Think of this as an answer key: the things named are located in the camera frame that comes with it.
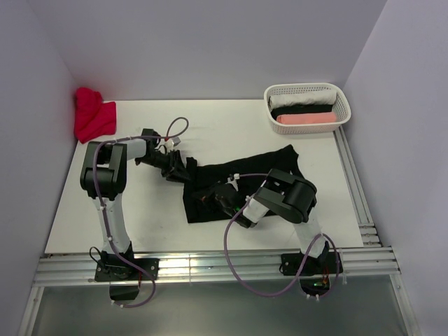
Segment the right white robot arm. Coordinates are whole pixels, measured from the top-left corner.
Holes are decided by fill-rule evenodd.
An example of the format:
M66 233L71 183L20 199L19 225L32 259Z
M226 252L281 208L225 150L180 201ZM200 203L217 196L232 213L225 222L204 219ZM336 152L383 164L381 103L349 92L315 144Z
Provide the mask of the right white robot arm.
M316 220L311 219L317 205L317 188L307 179L279 169L267 173L233 174L226 182L216 182L195 196L243 228L255 227L269 214L295 225L300 244L310 251L283 257L281 272L291 275L303 262L301 274L311 276L326 269L329 243L322 237Z

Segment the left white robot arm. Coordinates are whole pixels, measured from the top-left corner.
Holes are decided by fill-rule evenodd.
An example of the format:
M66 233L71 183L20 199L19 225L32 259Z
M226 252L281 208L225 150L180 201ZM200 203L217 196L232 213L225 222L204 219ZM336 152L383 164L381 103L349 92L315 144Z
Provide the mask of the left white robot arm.
M163 178L186 183L190 176L179 150L160 150L162 136L144 129L140 136L122 141L91 141L87 145L80 186L99 214L103 246L97 252L97 281L134 280L143 269L134 258L132 242L123 215L123 193L127 185L127 163L135 161L158 168Z

